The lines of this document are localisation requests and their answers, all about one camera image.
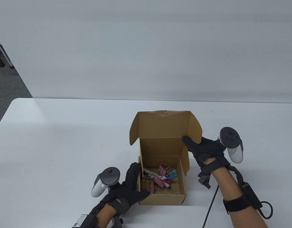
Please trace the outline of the person's left hand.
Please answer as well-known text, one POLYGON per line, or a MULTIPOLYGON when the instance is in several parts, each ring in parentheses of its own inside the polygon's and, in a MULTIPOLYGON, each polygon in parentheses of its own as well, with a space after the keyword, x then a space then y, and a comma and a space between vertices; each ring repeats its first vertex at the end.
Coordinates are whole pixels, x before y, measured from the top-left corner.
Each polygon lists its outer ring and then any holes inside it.
POLYGON ((108 204, 117 211, 117 214, 124 214, 132 205, 146 199, 150 195, 149 191, 136 190, 140 171, 141 164, 137 162, 132 163, 127 170, 122 184, 118 182, 100 201, 100 204, 108 204))

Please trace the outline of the person's right hand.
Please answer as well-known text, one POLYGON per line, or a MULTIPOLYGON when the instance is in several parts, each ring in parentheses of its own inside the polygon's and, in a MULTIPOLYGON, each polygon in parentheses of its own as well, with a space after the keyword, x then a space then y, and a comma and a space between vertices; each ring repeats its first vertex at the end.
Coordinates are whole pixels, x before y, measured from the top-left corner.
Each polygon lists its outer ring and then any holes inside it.
POLYGON ((210 158, 215 158, 223 166, 229 166, 229 161, 225 158, 224 151, 226 147, 220 140, 210 140, 202 137, 201 142, 197 144, 190 137, 182 137, 183 144, 191 152, 200 167, 205 166, 205 161, 210 158))

